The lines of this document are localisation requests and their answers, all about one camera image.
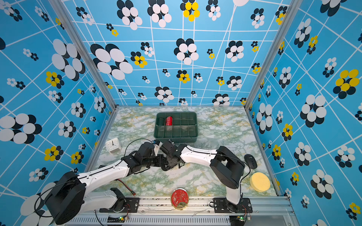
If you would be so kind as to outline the black grey argyle sock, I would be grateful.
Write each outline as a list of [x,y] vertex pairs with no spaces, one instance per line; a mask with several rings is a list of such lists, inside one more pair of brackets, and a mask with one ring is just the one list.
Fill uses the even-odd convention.
[[163,171],[169,171],[175,167],[171,166],[167,158],[163,155],[157,155],[156,157],[154,157],[151,165],[154,167],[160,167]]

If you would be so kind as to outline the green compartment tray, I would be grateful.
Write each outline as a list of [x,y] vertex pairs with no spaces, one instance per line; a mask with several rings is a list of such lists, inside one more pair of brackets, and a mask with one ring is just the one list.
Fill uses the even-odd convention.
[[198,119],[195,112],[161,112],[157,118],[173,117],[172,126],[158,126],[155,122],[154,138],[166,142],[171,140],[175,143],[194,143],[198,139]]

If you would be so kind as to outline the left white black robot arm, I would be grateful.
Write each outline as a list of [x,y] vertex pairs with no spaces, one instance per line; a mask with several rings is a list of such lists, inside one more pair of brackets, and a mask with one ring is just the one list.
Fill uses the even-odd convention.
[[160,159],[155,151],[159,150],[159,145],[160,142],[156,140],[145,142],[137,151],[103,168],[80,174],[64,174],[44,200],[54,222],[62,225],[87,211],[108,209],[120,212],[128,208],[125,196],[119,189],[111,188],[106,192],[95,192],[95,189],[140,173],[142,168],[158,166]]

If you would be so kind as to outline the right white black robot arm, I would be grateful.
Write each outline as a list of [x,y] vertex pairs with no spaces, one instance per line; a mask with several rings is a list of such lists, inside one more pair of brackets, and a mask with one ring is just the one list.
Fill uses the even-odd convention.
[[206,150],[194,148],[186,144],[176,146],[167,141],[160,150],[166,155],[171,168],[184,163],[194,163],[211,168],[222,184],[226,186],[226,200],[233,205],[241,201],[240,184],[246,164],[233,152],[224,146],[218,149]]

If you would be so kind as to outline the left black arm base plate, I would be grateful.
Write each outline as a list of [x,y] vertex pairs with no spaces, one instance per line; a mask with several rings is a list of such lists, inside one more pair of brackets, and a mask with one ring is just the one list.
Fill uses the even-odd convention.
[[140,198],[123,198],[116,201],[116,203],[109,209],[100,209],[101,213],[136,213],[138,211]]

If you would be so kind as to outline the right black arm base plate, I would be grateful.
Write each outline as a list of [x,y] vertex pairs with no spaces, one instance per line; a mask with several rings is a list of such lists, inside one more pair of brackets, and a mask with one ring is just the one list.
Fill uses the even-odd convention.
[[252,213],[252,205],[249,198],[241,198],[238,204],[227,201],[226,198],[214,198],[215,213]]

